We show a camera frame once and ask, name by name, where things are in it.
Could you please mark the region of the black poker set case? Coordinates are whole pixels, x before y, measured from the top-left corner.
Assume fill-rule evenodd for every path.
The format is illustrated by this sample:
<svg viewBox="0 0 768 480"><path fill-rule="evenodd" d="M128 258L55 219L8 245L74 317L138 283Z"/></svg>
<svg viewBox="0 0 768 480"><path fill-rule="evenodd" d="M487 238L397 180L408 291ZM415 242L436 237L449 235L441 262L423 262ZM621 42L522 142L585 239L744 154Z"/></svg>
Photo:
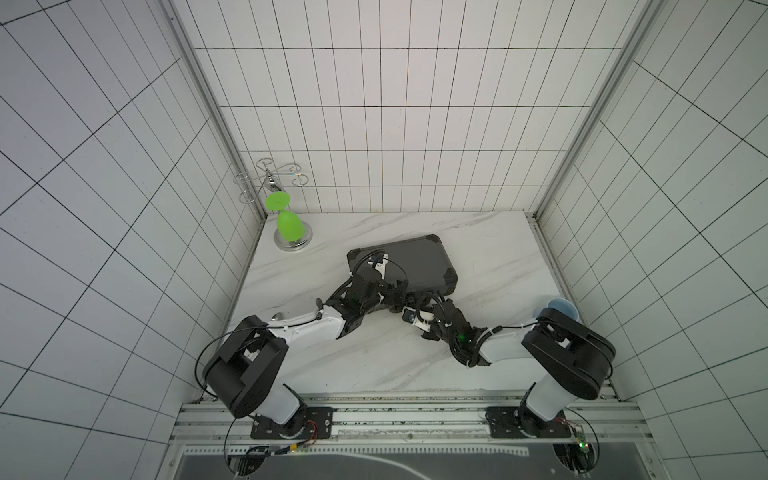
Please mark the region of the black poker set case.
<svg viewBox="0 0 768 480"><path fill-rule="evenodd" d="M390 286L407 280L406 305L412 306L423 292L450 296L458 284L458 273L441 238L436 234L350 250L346 259L353 268L358 261L375 250L387 254L385 281Z"/></svg>

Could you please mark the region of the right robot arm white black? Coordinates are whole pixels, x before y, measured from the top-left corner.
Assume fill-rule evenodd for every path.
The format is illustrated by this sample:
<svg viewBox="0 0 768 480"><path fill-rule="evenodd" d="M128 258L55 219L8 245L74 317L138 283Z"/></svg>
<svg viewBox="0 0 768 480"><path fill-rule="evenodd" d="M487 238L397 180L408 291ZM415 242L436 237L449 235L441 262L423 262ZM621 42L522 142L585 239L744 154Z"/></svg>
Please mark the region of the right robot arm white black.
<svg viewBox="0 0 768 480"><path fill-rule="evenodd" d="M424 294L416 301L413 323L424 338L445 342L454 360L467 368L536 360L545 375L520 405L510 413L489 411L486 418L522 438L566 438L565 408L578 399L596 399L616 357L613 344L577 320L574 311L573 304L555 298L525 324L479 328L452 300Z"/></svg>

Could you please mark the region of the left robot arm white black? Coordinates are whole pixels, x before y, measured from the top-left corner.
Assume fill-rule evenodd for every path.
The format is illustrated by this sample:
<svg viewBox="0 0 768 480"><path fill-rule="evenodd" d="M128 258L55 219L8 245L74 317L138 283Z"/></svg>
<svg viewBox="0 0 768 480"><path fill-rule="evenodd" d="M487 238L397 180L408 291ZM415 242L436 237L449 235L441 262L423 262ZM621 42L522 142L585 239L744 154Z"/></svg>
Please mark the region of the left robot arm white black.
<svg viewBox="0 0 768 480"><path fill-rule="evenodd" d="M356 273L317 311L273 323L244 318L197 375L236 419L253 415L259 424L285 438L296 437L308 422L304 400L277 382L282 364L295 353L340 339L360 326L365 315L405 303L407 278L388 282L379 271Z"/></svg>

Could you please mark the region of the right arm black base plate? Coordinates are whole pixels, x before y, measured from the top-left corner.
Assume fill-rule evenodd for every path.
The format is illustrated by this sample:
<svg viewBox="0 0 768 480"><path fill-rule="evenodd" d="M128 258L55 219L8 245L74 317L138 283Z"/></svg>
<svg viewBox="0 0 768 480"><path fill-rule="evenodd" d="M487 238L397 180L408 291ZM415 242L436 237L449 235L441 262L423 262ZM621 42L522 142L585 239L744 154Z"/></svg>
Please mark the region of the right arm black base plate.
<svg viewBox="0 0 768 480"><path fill-rule="evenodd" d="M488 407L485 419L494 439L569 439L572 436L570 428L562 422L543 421L518 407Z"/></svg>

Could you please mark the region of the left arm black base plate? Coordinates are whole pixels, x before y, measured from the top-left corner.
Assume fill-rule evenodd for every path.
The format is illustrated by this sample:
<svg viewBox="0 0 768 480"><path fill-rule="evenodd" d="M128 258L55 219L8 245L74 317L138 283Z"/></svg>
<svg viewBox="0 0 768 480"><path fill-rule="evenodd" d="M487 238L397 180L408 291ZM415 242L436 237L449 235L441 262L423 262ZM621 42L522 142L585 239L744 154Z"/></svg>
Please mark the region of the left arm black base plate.
<svg viewBox="0 0 768 480"><path fill-rule="evenodd" d="M331 436L334 409L301 406L287 423L281 425L263 416L256 416L251 430L253 440L303 441L324 440Z"/></svg>

